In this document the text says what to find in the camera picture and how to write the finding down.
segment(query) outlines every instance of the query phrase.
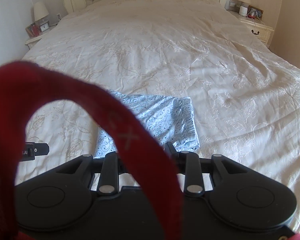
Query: nightstand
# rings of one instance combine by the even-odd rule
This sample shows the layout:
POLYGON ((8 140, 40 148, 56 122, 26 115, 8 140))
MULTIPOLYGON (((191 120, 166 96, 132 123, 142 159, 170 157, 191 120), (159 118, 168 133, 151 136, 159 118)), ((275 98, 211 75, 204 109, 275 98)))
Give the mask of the nightstand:
POLYGON ((256 36, 263 44, 269 47, 268 44, 271 34, 274 32, 274 29, 270 26, 264 25, 258 18, 255 18, 254 21, 251 18, 243 17, 239 15, 238 12, 228 11, 232 15, 238 18, 242 23, 244 23, 251 32, 251 35, 256 36))
POLYGON ((46 35, 48 32, 50 32, 55 26, 50 26, 48 30, 40 33, 39 36, 31 38, 26 41, 25 45, 28 45, 28 48, 31 49, 39 40, 43 38, 44 35, 46 35))

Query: folded cloth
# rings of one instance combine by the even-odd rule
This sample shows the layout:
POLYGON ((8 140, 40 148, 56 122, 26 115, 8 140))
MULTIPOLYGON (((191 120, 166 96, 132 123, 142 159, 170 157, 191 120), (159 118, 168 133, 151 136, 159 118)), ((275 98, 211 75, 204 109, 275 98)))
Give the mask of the folded cloth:
MULTIPOLYGON (((123 95, 113 90, 108 92, 133 112, 161 146, 172 142, 177 151, 192 152, 200 147, 190 97, 123 95)), ((100 128, 95 157, 103 158, 116 150, 113 139, 100 128)))

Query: clock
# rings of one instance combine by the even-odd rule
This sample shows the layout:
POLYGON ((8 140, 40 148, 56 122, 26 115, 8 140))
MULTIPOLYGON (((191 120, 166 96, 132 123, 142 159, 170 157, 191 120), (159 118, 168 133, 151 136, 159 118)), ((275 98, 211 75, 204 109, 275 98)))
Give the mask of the clock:
POLYGON ((48 30, 49 29, 49 24, 44 23, 44 24, 40 25, 40 29, 41 29, 42 32, 48 30))

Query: metal bolt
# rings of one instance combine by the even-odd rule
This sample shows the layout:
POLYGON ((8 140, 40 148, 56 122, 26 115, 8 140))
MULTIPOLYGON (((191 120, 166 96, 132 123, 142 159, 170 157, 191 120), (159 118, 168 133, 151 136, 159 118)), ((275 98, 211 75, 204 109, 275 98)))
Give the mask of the metal bolt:
POLYGON ((99 191, 102 192, 102 193, 105 193, 105 194, 109 194, 109 193, 112 193, 114 191, 114 187, 111 186, 111 185, 102 185, 99 188, 99 191))
POLYGON ((187 191, 190 193, 201 193, 203 188, 199 185, 190 185, 187 187, 187 191))

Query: beige floral bedspread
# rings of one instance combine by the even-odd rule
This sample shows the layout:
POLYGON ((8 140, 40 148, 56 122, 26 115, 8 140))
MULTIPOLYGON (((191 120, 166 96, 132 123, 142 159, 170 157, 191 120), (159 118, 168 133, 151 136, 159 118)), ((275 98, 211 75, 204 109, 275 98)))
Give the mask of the beige floral bedspread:
MULTIPOLYGON (((223 154, 290 187, 300 232, 300 70, 220 4, 102 0, 63 18, 24 59, 124 94, 191 97, 198 154, 223 154)), ((26 133, 50 153, 21 163, 16 182, 93 154, 97 129, 72 102, 41 108, 26 133)))

